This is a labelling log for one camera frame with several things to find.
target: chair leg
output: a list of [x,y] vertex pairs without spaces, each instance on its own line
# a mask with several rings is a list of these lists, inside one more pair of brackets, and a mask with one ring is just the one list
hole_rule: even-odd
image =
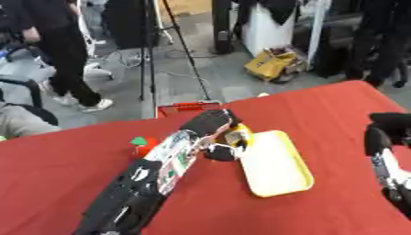
[[30,91],[33,106],[43,107],[43,102],[41,100],[41,91],[39,85],[35,81],[28,80],[26,82],[21,82],[17,80],[0,78],[0,83],[17,84],[25,86]]
[[0,89],[0,101],[5,102],[5,93],[3,92],[2,89]]

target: black shoe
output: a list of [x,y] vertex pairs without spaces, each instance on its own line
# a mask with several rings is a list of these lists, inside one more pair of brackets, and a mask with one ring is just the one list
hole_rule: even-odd
[[365,78],[364,82],[372,85],[375,88],[378,88],[381,85],[383,85],[383,79],[375,79],[375,78],[371,78],[371,76],[368,76],[367,78]]

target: metal stand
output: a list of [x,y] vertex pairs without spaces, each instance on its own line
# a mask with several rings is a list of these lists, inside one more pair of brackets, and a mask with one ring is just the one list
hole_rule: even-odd
[[[151,36],[153,35],[153,33],[155,32],[155,30],[160,30],[160,31],[164,31],[170,28],[174,28],[177,36],[179,38],[179,40],[182,43],[183,46],[183,50],[185,52],[185,54],[187,55],[187,59],[190,62],[190,65],[193,68],[195,77],[198,79],[198,83],[200,83],[200,86],[205,94],[205,99],[206,100],[211,100],[210,95],[208,94],[207,90],[206,90],[206,86],[203,83],[202,78],[200,77],[200,74],[195,66],[195,61],[193,56],[191,55],[190,51],[187,48],[187,44],[184,41],[183,38],[183,34],[180,30],[180,26],[177,24],[177,21],[175,20],[174,15],[172,14],[172,10],[167,2],[167,0],[162,0],[162,2],[164,3],[165,9],[170,17],[170,20],[172,22],[172,26],[168,27],[168,28],[154,28],[154,22],[155,22],[155,16],[154,14],[157,12],[155,9],[155,5],[153,3],[152,0],[142,0],[143,1],[143,7],[145,9],[145,14],[143,14],[142,16],[142,24],[145,26],[143,29],[143,33],[142,33],[142,37],[144,38],[144,45],[147,45],[148,47],[148,53],[150,56],[150,91],[152,94],[152,101],[153,101],[153,107],[154,107],[154,112],[157,108],[157,97],[156,97],[156,81],[155,81],[155,68],[154,68],[154,58],[153,58],[153,45],[152,45],[152,41],[151,41]],[[141,58],[143,58],[143,60],[141,61],[141,96],[140,96],[140,100],[144,100],[145,98],[145,94],[144,94],[144,84],[145,84],[145,49],[141,48]]]

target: red tablecloth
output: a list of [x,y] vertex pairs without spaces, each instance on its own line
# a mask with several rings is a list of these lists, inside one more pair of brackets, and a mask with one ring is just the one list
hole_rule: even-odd
[[[238,162],[200,159],[144,235],[411,234],[380,194],[362,138],[372,112],[404,111],[349,82],[228,104],[255,132],[287,132],[316,178],[306,192],[258,198]],[[164,138],[191,115],[117,122],[0,143],[0,234],[70,234],[130,159],[136,136]],[[411,169],[409,151],[397,148]]]

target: black cable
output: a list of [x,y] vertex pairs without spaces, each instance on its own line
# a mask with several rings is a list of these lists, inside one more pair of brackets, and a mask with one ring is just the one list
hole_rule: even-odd
[[[190,50],[189,52],[190,52],[190,54],[197,53],[196,50]],[[174,54],[174,53],[181,53],[181,54],[183,54],[183,56],[172,56],[172,54]],[[192,55],[192,57],[195,58],[195,59],[213,59],[213,58],[216,58],[216,57],[218,57],[218,56],[217,56],[217,55],[205,55],[205,56],[194,56],[194,55]],[[175,59],[175,60],[178,60],[178,59],[186,59],[186,58],[187,58],[187,55],[186,55],[186,53],[185,53],[184,50],[174,49],[174,50],[168,50],[168,51],[166,51],[166,52],[165,52],[165,58],[167,58],[167,59]]]

